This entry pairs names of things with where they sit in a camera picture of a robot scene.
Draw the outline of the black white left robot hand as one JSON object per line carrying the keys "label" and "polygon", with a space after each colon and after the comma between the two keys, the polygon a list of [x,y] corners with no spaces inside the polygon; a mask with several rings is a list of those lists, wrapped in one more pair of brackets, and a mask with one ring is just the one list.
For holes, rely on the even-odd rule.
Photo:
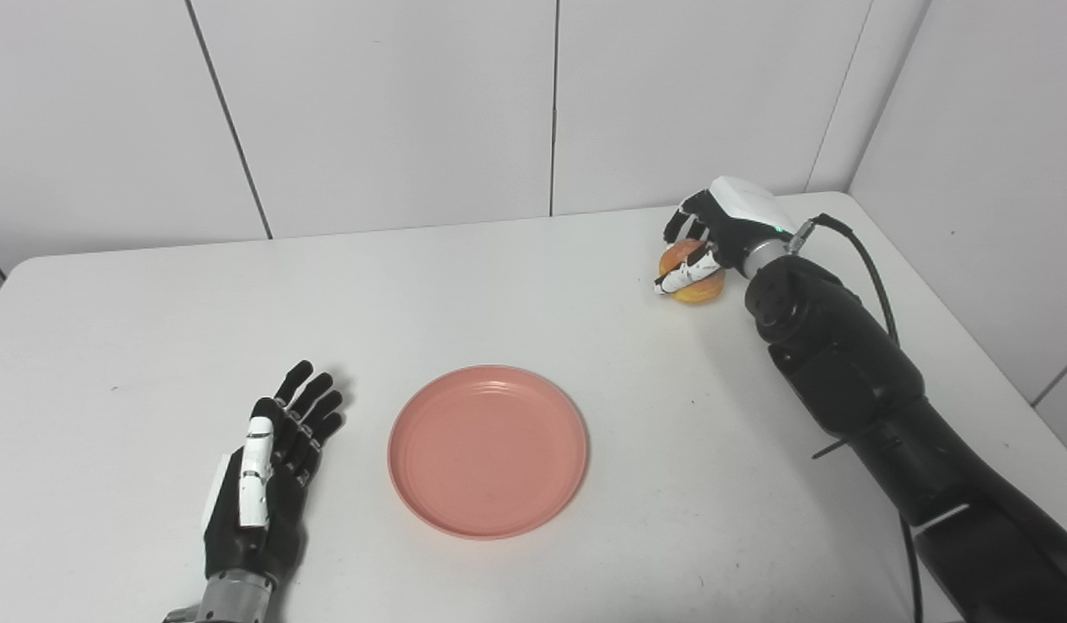
{"label": "black white left robot hand", "polygon": [[205,521],[206,579],[240,570],[277,587],[299,566],[306,497],[328,440],[343,428],[343,402],[334,378],[308,360],[257,400]]}

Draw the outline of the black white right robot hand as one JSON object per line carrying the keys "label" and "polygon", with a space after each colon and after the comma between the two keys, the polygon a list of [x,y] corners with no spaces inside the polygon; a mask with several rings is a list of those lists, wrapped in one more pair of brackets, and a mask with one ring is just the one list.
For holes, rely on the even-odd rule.
{"label": "black white right robot hand", "polygon": [[683,199],[665,225],[667,245],[695,241],[699,246],[660,269],[655,292],[675,294],[723,269],[752,279],[763,266],[791,253],[795,229],[769,190],[728,175],[716,178]]}

